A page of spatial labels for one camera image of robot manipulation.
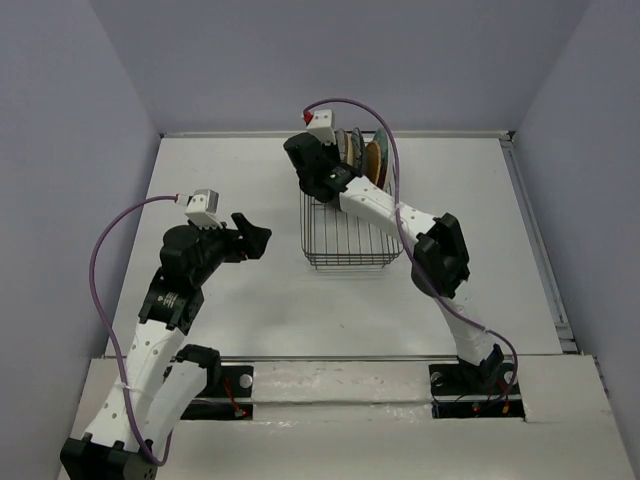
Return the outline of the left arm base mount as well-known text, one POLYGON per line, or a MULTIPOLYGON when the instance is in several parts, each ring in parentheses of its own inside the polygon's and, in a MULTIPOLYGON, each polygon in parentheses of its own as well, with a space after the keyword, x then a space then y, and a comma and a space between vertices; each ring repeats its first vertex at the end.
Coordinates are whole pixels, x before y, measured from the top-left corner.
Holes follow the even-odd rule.
POLYGON ((183 412, 181 419, 196 421, 244 421, 253 418, 254 367, 223 365, 216 384, 209 382, 183 412))

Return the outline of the woven bamboo plate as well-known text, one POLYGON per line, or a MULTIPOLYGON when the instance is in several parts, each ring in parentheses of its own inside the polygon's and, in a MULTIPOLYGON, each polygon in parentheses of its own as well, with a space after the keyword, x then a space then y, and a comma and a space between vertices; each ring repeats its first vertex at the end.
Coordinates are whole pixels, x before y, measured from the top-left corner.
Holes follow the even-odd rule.
POLYGON ((365 146, 365 161, 363 163, 363 174, 374 184, 378 185, 381 174, 381 149, 380 145, 372 140, 365 146))

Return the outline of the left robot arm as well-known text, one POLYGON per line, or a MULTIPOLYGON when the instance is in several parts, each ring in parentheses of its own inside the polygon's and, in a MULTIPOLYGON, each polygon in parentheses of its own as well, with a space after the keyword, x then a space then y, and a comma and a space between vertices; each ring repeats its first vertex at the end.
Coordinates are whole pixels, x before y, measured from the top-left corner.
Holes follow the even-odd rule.
POLYGON ((188 222, 164 234, 160 266, 118 376, 82 437, 62 447, 69 478, 156 478, 182 414, 199 394, 219 388, 219 352, 185 341, 204 303, 202 287, 224 263, 260 259, 272 235, 241 213, 231 219, 232 229, 188 222))

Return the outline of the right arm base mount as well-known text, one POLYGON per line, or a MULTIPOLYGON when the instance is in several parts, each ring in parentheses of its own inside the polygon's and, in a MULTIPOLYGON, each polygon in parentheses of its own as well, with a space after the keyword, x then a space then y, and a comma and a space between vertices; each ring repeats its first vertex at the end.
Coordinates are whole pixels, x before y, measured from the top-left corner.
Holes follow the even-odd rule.
POLYGON ((506 392, 511 381, 513 364, 503 364, 496 380, 488 386, 466 383, 457 363, 438 363, 429 366, 431 413, 434 419, 525 419, 519 384, 506 392))

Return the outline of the beige branch plate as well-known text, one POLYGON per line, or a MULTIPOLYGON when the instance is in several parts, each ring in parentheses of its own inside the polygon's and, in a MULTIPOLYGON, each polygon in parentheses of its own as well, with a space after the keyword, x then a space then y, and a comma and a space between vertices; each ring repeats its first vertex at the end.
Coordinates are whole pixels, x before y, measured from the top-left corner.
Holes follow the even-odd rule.
POLYGON ((349 132, 346 132, 344 135, 344 139, 345 139, 345 162, 348 165, 354 166, 355 165, 355 160, 354 160, 354 144, 353 144, 353 140, 352 140, 352 136, 349 132))

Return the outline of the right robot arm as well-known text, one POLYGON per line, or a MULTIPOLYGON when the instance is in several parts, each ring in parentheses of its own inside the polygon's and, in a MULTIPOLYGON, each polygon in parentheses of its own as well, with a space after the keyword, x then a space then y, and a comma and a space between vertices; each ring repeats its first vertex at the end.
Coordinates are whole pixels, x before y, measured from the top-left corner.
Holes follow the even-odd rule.
POLYGON ((310 133, 287 139, 284 150, 298 177, 301 191, 365 221, 393 237, 411 263, 411 279, 439 305, 456 346, 456 380, 468 390, 482 392, 497 380, 504 362, 499 337, 467 318, 455 303, 457 289, 470 275, 469 253, 458 219, 416 210, 397 199, 397 179, 389 163, 389 138, 378 131, 365 141, 359 130, 338 131, 333 142, 310 133))

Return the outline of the grey deer plate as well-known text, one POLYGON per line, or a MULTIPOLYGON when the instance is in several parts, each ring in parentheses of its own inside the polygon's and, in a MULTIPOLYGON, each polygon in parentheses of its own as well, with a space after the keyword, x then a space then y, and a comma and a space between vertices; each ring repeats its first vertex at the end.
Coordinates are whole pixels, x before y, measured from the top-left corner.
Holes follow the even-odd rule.
POLYGON ((343 129, 337 129, 335 131, 335 139, 340 161, 345 162, 348 152, 348 135, 343 129))

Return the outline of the red teal floral plate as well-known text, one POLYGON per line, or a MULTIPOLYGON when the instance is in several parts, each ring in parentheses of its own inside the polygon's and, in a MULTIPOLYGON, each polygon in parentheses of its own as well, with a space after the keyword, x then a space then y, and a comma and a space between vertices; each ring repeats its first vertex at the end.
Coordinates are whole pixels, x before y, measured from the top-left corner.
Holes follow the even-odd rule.
POLYGON ((380 157, 380 170, 377 178, 377 186, 387 190, 393 173, 392 156, 390 153, 390 141, 384 128, 378 128, 373 136, 373 142, 378 146, 380 157))

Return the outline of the dark teal blossom plate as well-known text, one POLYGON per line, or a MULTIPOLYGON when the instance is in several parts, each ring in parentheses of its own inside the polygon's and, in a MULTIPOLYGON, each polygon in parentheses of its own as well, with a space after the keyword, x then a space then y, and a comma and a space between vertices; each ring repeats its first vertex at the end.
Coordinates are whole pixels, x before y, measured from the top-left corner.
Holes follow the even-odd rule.
POLYGON ((350 134, 351 164, 359 171, 363 170, 366 162, 366 147, 364 137, 359 128, 355 127, 350 134))

